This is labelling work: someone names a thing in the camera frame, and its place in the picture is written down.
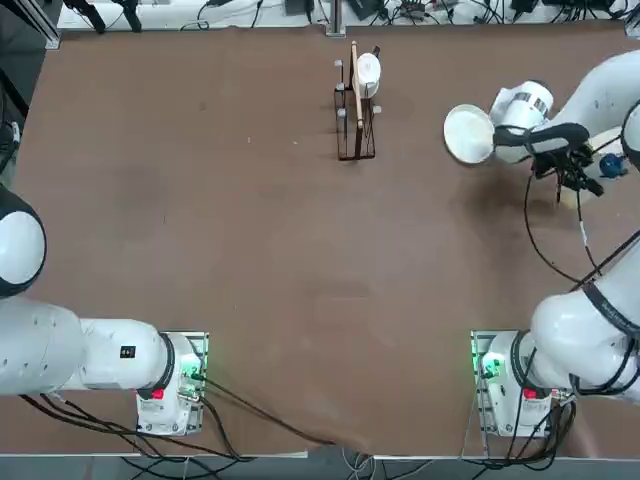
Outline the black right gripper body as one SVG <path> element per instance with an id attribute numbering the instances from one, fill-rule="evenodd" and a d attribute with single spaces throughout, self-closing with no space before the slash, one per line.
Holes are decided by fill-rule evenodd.
<path id="1" fill-rule="evenodd" d="M 576 179 L 574 162 L 575 151 L 572 149 L 557 149 L 538 152 L 533 155 L 532 173 L 536 180 L 556 174 L 561 181 Z"/>

